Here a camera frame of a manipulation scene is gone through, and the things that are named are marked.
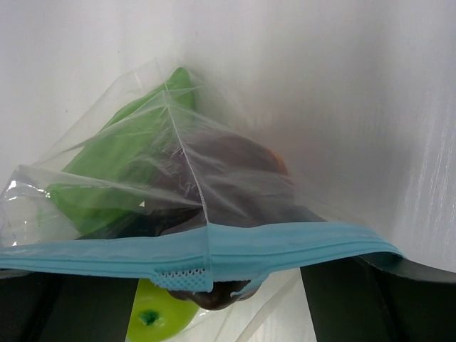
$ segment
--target apple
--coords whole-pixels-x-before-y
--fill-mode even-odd
[[[173,298],[166,290],[141,279],[128,324],[131,342],[160,342],[182,331],[195,317],[199,306]]]

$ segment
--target dark red vegetable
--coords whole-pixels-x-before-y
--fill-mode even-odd
[[[169,152],[172,162],[168,165],[172,170],[154,180],[161,188],[173,189],[196,202],[202,202],[202,196],[207,218],[215,224],[256,227],[290,220],[284,213],[294,201],[293,187],[284,163],[274,153],[247,138],[218,130],[185,136],[182,141],[183,146],[174,146]],[[145,208],[153,212],[155,203],[146,201]],[[163,234],[187,231],[205,223],[201,207],[193,218]],[[257,289],[243,296],[231,296],[248,283],[216,282],[209,293],[170,294],[204,309],[219,310],[252,296]]]

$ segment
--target blue zipper seal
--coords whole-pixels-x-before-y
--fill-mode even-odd
[[[0,268],[62,274],[148,278],[175,291],[211,291],[214,281],[250,280],[272,272],[356,255],[401,255],[373,230],[302,222],[254,228],[208,224],[161,237],[72,240],[0,249]]]

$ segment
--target plastic bag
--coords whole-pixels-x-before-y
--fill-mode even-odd
[[[280,156],[211,119],[215,105],[200,110],[208,93],[187,69],[150,63],[120,77],[37,163],[18,167],[0,198],[4,274],[149,279],[223,309],[276,271],[400,254],[367,228],[299,205]]]

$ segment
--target green bell pepper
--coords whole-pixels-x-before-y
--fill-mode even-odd
[[[82,234],[122,219],[138,210],[147,197],[147,186],[157,172],[154,156],[175,139],[171,109],[160,93],[169,94],[180,108],[179,123],[189,123],[185,110],[195,106],[190,75],[178,68],[146,96],[121,108],[62,172],[87,177],[84,185],[52,184],[48,196]]]

